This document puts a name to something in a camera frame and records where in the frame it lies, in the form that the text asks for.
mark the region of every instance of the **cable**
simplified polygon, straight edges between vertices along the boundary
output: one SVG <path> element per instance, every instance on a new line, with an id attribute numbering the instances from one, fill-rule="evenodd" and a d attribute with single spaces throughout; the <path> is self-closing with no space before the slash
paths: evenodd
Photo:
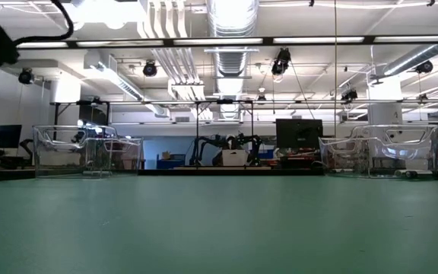
<path id="1" fill-rule="evenodd" d="M 51 1 L 64 15 L 64 18 L 67 21 L 67 25 L 68 25 L 67 33 L 64 33 L 63 35 L 59 35 L 56 37 L 46 37 L 46 36 L 22 37 L 14 41 L 15 46 L 18 46 L 22 43 L 29 43 L 33 41 L 62 41 L 70 38 L 72 34 L 74 34 L 74 22 L 72 22 L 72 19 L 70 18 L 70 16 L 68 16 L 68 13 L 65 10 L 64 6 L 62 5 L 62 3 L 60 3 L 59 0 L 51 0 Z"/>
<path id="2" fill-rule="evenodd" d="M 294 63 L 291 60 L 290 60 L 290 64 L 292 65 L 292 69 L 294 70 L 295 78 L 297 80 L 298 87 L 300 88 L 300 92 L 303 95 L 303 99 L 305 100 L 305 104 L 307 105 L 307 109 L 309 109 L 310 115 L 312 115 L 312 119 L 316 119 L 312 113 L 312 110 L 310 109 L 309 102 L 307 102 L 307 97 L 305 96 L 305 93 L 303 92 L 302 85 L 300 84 L 300 80 L 297 77 L 297 72 L 295 71 Z"/>
<path id="3" fill-rule="evenodd" d="M 337 0 L 334 0 L 334 138 L 338 137 L 337 122 L 337 102 L 338 102 L 338 9 Z"/>
<path id="4" fill-rule="evenodd" d="M 29 14 L 59 14 L 60 13 L 59 11 L 49 11 L 49 12 L 27 11 L 27 10 L 16 8 L 16 7 L 9 6 L 9 5 L 3 5 L 2 8 L 10 8 L 10 9 L 15 10 L 15 11 L 21 11 L 21 12 L 29 13 Z"/>

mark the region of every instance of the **table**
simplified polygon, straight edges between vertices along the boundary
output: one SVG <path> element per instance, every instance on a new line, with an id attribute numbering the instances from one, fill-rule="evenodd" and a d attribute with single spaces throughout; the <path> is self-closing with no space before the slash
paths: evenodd
<path id="1" fill-rule="evenodd" d="M 438 273 L 438 181 L 0 182 L 0 273 Z"/>

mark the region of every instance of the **clear plastic bin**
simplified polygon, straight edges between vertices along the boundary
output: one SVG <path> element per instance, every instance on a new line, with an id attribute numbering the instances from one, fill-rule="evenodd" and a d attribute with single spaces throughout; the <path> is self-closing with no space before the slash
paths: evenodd
<path id="1" fill-rule="evenodd" d="M 34 126 L 36 177 L 138 173 L 141 139 L 118 139 L 108 126 Z"/>
<path id="2" fill-rule="evenodd" d="M 432 177 L 437 169 L 438 126 L 368 125 L 346 139 L 320 138 L 328 175 Z"/>

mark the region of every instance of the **ceiling camera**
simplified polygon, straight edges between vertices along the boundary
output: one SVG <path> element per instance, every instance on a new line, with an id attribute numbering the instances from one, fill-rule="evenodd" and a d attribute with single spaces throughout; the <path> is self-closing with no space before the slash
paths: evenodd
<path id="1" fill-rule="evenodd" d="M 18 76 L 18 81 L 21 84 L 33 84 L 35 82 L 35 75 L 31 73 L 31 68 L 23 68 Z"/>
<path id="2" fill-rule="evenodd" d="M 148 77 L 153 77 L 157 74 L 157 66 L 154 60 L 146 61 L 146 65 L 143 68 L 143 74 Z"/>
<path id="3" fill-rule="evenodd" d="M 290 51 L 288 51 L 288 48 L 280 49 L 280 52 L 275 59 L 275 63 L 273 63 L 273 66 L 271 67 L 271 73 L 273 73 L 273 75 L 283 75 L 288 69 L 288 63 L 290 60 Z"/>
<path id="4" fill-rule="evenodd" d="M 426 61 L 421 63 L 420 65 L 415 67 L 415 71 L 416 73 L 420 74 L 420 73 L 429 73 L 431 72 L 433 69 L 433 65 L 431 61 Z"/>

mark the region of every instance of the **black monitor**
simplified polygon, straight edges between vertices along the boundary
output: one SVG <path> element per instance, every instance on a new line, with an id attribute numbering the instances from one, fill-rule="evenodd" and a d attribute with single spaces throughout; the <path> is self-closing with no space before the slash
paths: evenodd
<path id="1" fill-rule="evenodd" d="M 21 125 L 0 126 L 0 148 L 18 148 Z"/>
<path id="2" fill-rule="evenodd" d="M 322 137 L 320 119 L 276 119 L 277 148 L 318 149 Z"/>

